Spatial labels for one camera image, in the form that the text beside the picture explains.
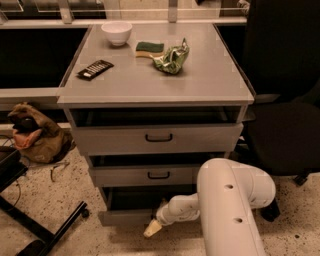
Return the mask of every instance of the speckled floor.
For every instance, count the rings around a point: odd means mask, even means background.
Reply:
[[[26,177],[18,180],[22,194],[17,207],[53,233],[79,202],[88,204],[89,218],[79,217],[49,255],[205,255],[199,222],[164,227],[150,239],[144,238],[142,225],[101,226],[97,216],[106,206],[91,183],[84,158],[74,149],[65,160],[70,165],[54,171],[54,182],[48,167],[30,169]],[[280,217],[270,223],[258,211],[255,214],[267,255],[320,255],[320,176],[312,175],[300,188],[291,177],[277,177],[275,183]],[[17,184],[13,183],[1,195],[13,204],[19,195]],[[1,210],[0,230],[1,256],[13,256],[36,239]]]

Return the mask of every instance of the green and white packet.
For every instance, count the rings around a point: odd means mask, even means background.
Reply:
[[[178,74],[189,55],[189,46],[184,38],[181,46],[170,47],[163,56],[154,57],[153,63],[157,69],[170,74]]]

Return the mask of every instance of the chair leg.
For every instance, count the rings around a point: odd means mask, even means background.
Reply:
[[[23,227],[28,229],[45,243],[50,242],[54,238],[53,233],[26,215],[24,212],[20,211],[15,206],[11,205],[2,196],[0,196],[0,209],[2,209],[11,218],[20,223]]]
[[[293,181],[300,187],[308,180],[308,176],[311,173],[310,170],[305,170],[303,174],[298,175],[293,179]]]
[[[269,206],[261,209],[261,216],[269,222],[273,222],[279,215],[280,209],[276,199],[274,199]]]
[[[37,256],[46,256],[51,249],[56,245],[60,238],[67,232],[69,227],[75,222],[75,220],[81,214],[84,218],[88,217],[88,210],[86,209],[87,204],[81,202],[78,207],[73,211],[69,218],[62,224],[59,230],[54,234],[53,239],[46,244],[46,246],[41,250]]]
[[[16,256],[38,256],[45,246],[41,240],[34,240]]]

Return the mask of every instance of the black office chair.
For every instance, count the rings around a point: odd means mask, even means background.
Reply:
[[[28,171],[28,168],[20,162],[20,157],[19,151],[13,147],[0,146],[0,193]],[[18,253],[18,256],[47,255],[80,214],[88,217],[89,212],[86,206],[85,202],[81,202],[59,230],[53,234],[0,195],[0,209],[38,237]]]
[[[271,175],[298,175],[299,185],[320,171],[319,13],[319,0],[251,1],[241,63],[257,101],[278,96],[251,108],[243,137],[252,159]]]

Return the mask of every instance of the sponge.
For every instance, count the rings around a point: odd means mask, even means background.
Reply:
[[[159,57],[164,54],[164,44],[139,42],[136,47],[136,57]]]

